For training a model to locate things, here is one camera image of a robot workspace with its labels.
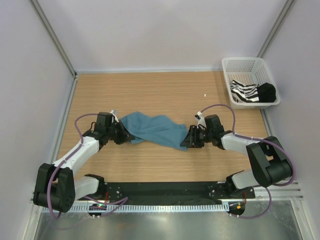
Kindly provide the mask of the teal tank top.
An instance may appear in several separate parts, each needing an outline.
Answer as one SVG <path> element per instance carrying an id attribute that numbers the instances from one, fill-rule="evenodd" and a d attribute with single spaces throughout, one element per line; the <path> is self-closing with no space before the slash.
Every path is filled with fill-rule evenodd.
<path id="1" fill-rule="evenodd" d="M 173 122 L 165 115 L 148 116 L 139 111 L 121 118 L 128 132 L 135 137 L 130 142 L 139 144 L 144 141 L 181 151 L 187 151 L 181 146 L 188 130 L 184 124 Z"/>

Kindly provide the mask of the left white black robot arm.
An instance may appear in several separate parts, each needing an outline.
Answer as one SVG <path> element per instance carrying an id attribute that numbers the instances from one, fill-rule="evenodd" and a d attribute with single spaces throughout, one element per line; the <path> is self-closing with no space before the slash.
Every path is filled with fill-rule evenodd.
<path id="1" fill-rule="evenodd" d="M 121 145 L 135 137 L 114 111 L 99 112 L 95 117 L 96 120 L 87 131 L 79 134 L 79 142 L 68 153 L 39 167 L 32 199 L 35 205 L 48 208 L 50 212 L 66 213 L 76 200 L 85 197 L 101 200 L 105 196 L 107 188 L 102 176 L 86 174 L 75 180 L 77 172 L 109 141 Z"/>

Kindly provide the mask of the white plastic basket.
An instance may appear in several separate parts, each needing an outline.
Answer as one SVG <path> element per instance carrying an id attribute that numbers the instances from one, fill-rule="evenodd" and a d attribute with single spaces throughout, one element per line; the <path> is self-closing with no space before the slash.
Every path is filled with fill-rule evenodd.
<path id="1" fill-rule="evenodd" d="M 275 81 L 264 59 L 260 57 L 225 57 L 221 60 L 223 76 L 230 105 L 233 109 L 265 109 L 280 103 L 279 93 L 275 93 L 274 102 L 237 102 L 232 96 L 231 84 L 236 80 L 244 85 L 262 85 L 269 83 L 275 86 Z"/>

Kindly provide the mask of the black white striped tank top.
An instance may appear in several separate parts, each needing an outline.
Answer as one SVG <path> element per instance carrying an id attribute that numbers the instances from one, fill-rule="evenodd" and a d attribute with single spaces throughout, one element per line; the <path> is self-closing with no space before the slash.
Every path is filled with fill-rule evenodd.
<path id="1" fill-rule="evenodd" d="M 236 103 L 258 103 L 260 101 L 257 84 L 245 85 L 233 79 L 230 92 Z"/>

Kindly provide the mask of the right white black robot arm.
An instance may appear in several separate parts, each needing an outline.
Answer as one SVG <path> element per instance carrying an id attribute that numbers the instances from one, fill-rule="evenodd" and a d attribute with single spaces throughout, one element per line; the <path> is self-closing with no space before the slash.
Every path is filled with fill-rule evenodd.
<path id="1" fill-rule="evenodd" d="M 191 125 L 181 142 L 184 148 L 202 148 L 206 143 L 227 151 L 234 151 L 248 157 L 250 169 L 228 176 L 224 191 L 231 198 L 240 198 L 254 187 L 284 187 L 294 181 L 294 168 L 279 140 L 267 138 L 250 138 L 225 130 L 216 115 L 203 117 L 199 112 L 198 123 Z"/>

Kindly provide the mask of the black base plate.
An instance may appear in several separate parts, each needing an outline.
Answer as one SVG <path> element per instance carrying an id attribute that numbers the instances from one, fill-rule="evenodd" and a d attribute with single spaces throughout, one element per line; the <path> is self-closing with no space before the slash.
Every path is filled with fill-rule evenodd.
<path id="1" fill-rule="evenodd" d="M 128 198 L 127 205 L 135 206 L 199 206 L 214 205 L 227 199 L 254 199 L 252 187 L 231 191 L 225 182 L 107 182 L 99 195 L 90 195 L 96 200 L 112 203 Z"/>

